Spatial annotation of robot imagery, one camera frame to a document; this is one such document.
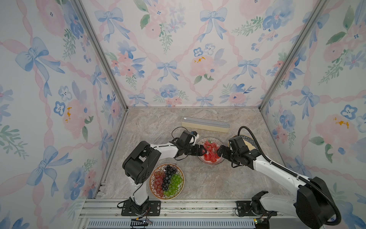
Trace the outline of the cream plastic wrap dispenser box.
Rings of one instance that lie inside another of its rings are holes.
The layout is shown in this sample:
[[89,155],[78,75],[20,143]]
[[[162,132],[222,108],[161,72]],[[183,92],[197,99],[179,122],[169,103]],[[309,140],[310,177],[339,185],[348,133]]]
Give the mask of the cream plastic wrap dispenser box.
[[192,117],[183,117],[181,119],[181,123],[183,127],[221,132],[221,133],[228,133],[231,128],[231,125],[226,122],[192,118]]

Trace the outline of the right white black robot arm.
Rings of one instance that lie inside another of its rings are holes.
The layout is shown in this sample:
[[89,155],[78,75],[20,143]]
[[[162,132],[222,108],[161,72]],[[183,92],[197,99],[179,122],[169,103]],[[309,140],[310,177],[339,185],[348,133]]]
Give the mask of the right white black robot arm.
[[268,158],[260,147],[249,149],[241,136],[229,139],[229,146],[220,146],[218,155],[234,168],[249,167],[286,188],[294,198],[261,191],[254,195],[248,210],[257,216],[284,213],[298,217],[307,227],[319,229],[336,226],[342,217],[324,180],[293,172]]

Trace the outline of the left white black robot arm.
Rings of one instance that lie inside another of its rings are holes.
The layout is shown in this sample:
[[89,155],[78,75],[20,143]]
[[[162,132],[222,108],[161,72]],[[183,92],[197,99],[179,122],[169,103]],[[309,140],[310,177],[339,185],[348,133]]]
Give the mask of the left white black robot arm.
[[196,141],[199,134],[187,130],[181,133],[180,137],[172,141],[154,145],[146,141],[140,142],[132,153],[123,162],[123,169],[130,184],[130,196],[124,201],[122,214],[127,213],[133,216],[142,216],[148,213],[149,196],[146,190],[146,182],[154,171],[160,159],[177,159],[182,155],[203,156],[207,150]]

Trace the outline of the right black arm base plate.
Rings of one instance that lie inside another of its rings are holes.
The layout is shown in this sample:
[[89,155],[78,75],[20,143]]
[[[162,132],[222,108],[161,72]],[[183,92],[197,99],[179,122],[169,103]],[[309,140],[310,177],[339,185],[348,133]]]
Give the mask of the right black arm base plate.
[[261,205],[259,201],[252,200],[239,200],[236,201],[235,213],[239,217],[268,217],[268,216],[277,216],[277,212],[275,211],[267,211]]

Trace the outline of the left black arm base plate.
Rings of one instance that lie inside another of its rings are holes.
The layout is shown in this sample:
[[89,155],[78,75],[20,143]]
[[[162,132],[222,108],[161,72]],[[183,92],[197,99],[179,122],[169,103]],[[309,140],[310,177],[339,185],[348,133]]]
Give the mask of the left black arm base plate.
[[161,211],[161,201],[147,200],[142,205],[137,205],[132,199],[128,199],[118,203],[117,208],[121,210],[121,216],[159,216]]

